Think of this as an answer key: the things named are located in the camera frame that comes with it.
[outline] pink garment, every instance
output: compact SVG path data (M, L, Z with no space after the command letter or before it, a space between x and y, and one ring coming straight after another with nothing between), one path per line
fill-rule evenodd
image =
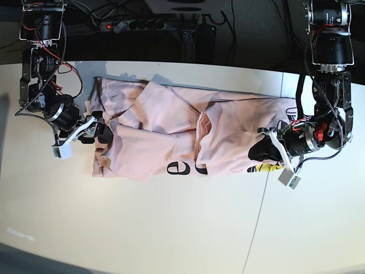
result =
M114 140L96 141L93 176L246 173L257 129L289 122L290 107L294 99L99 78L90 111L103 111Z

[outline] white label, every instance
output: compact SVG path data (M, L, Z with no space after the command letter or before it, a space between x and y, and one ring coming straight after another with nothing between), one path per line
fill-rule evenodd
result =
M18 236L20 238L27 238L28 240L30 241L35 241L34 237L33 236L30 236L30 235L25 235L19 231L15 231L13 229L11 229L10 227L7 228L7 231L10 233L10 234L13 234L15 236Z

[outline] red component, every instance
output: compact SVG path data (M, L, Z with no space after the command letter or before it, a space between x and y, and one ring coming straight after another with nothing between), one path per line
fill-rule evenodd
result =
M321 126L314 132L314 138L316 141L323 141L323 132L326 130L327 124L323 122Z

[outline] white table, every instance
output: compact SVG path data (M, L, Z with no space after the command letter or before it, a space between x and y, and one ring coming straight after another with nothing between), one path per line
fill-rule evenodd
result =
M158 74L154 80L161 84L289 97L298 79L280 72L175 63L75 65L84 80L79 104L96 76L151 80ZM0 95L8 94L11 102L0 175L1 243L112 273L239 274L266 186L244 273L342 273L336 271L364 263L365 87L352 85L353 142L331 161L306 163L293 191L277 181L276 172L224 179L157 176L143 183L93 178L93 145L73 143L72 158L55 160L49 126L13 116L20 75L21 65L0 66ZM72 74L60 76L58 83L70 92L79 87ZM306 82L305 109L312 108L309 92ZM8 233L9 227L35 241Z

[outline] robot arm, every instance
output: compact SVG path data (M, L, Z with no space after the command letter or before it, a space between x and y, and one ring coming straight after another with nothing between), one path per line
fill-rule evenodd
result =
M313 116L304 116L301 95L305 74L299 77L296 93L298 115L290 124L279 128L259 128L264 138L249 151L249 158L280 161L285 170L279 178L284 185L295 188L300 181L299 171L308 160L327 160L340 153L351 139L353 109L351 107L351 75L346 66L354 64L350 39L351 6L357 1L311 0L304 3L310 38L312 63L320 66L312 76L304 56L305 68L313 80L312 93L316 101ZM338 109L344 110L341 118ZM338 150L326 158L307 158L325 145ZM293 157L301 157L299 165L291 165Z
M54 155L61 159L71 156L72 140L93 143L94 138L98 137L99 142L106 144L113 140L110 128L104 124L102 113L80 116L74 103L77 96L62 94L56 83L55 74L61 65L69 67L79 76L76 68L64 60L67 36L62 18L65 8L63 0L23 1L19 33L19 39L25 41L20 81L21 109L15 114L37 117L50 124L55 132ZM61 39L62 32L64 46L60 55L55 41ZM41 112L43 117L30 112Z

